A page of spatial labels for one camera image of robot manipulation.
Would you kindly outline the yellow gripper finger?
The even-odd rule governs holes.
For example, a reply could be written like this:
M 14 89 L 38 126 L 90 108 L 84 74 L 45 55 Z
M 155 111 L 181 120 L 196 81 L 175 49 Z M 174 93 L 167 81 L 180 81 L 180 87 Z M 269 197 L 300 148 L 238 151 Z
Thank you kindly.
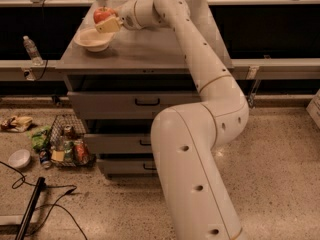
M 121 27 L 122 22 L 120 18 L 116 16 L 110 16 L 95 25 L 95 28 L 99 33 L 119 32 Z

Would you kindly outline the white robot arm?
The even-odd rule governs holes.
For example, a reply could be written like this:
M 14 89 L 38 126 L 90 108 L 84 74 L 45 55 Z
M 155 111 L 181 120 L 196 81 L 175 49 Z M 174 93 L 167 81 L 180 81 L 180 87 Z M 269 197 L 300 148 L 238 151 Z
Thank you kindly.
M 200 96 L 162 110 L 151 127 L 157 173 L 177 240 L 247 240 L 212 150 L 239 136 L 247 100 L 190 18 L 185 0 L 131 0 L 95 21 L 100 33 L 169 26 Z

